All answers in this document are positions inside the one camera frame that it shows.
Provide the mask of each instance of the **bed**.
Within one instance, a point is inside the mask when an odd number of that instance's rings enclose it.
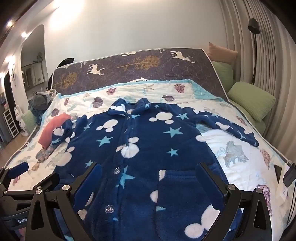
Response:
[[[150,64],[140,63],[143,59]],[[86,114],[89,118],[107,111],[118,98],[133,103],[147,98],[150,102],[178,104],[182,108],[194,105],[199,111],[206,110],[222,116],[254,133],[259,147],[250,146],[223,130],[196,126],[230,183],[241,190],[252,191],[256,187],[263,190],[271,217],[273,240],[281,238],[287,227],[292,195],[288,195],[283,204],[276,199],[278,183],[274,165],[283,166],[286,159],[228,102],[203,50],[146,50],[74,63],[55,70],[53,87],[60,94],[43,115],[40,129],[32,133],[29,141],[7,163],[7,167],[23,161],[29,164],[29,171],[14,179],[10,190],[31,189],[60,165],[59,161],[67,148],[66,142],[59,145],[45,162],[38,163],[35,158],[41,149],[38,139],[42,130],[55,115],[66,112],[78,117]],[[95,108],[93,103],[97,97],[102,102]],[[293,188],[293,185],[289,187],[289,193],[293,193]]]

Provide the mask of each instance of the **black charger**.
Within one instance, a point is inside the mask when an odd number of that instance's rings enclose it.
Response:
[[[284,175],[283,183],[289,187],[296,179],[296,164],[293,163],[289,170]]]

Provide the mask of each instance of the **green pillow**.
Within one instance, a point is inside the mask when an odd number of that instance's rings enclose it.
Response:
[[[229,102],[232,103],[233,105],[235,105],[245,115],[245,117],[255,126],[257,131],[259,131],[259,133],[261,135],[263,135],[263,133],[266,129],[266,124],[264,123],[264,121],[259,122],[259,121],[254,120],[254,118],[238,103],[235,103],[232,100],[229,100]]]
[[[254,120],[259,122],[270,112],[276,102],[273,95],[246,82],[236,82],[227,96],[245,108]]]
[[[25,114],[22,115],[22,119],[26,125],[27,132],[31,134],[36,126],[35,116],[30,110],[28,110]]]
[[[219,79],[221,80],[225,92],[228,93],[228,91],[233,86],[233,70],[231,65],[215,61],[212,61],[212,63],[219,76]]]

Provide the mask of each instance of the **navy blue pajama top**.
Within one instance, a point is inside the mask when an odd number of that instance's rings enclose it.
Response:
[[[74,125],[67,120],[60,134],[54,132],[52,143],[68,142],[54,170],[60,175],[59,187],[72,183],[93,162],[102,167],[84,219],[96,240],[204,237],[219,211],[196,179],[197,163],[205,162],[228,181],[197,123],[259,145],[253,133],[220,116],[176,104],[150,103],[146,98],[136,104],[118,99],[107,112],[89,119],[84,115]],[[232,238],[239,219],[240,213],[226,240]]]

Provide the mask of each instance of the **lamp head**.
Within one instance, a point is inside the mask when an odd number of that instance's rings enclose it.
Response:
[[[248,29],[253,33],[253,34],[259,34],[260,29],[259,29],[259,24],[256,19],[250,18],[249,20],[249,25]]]

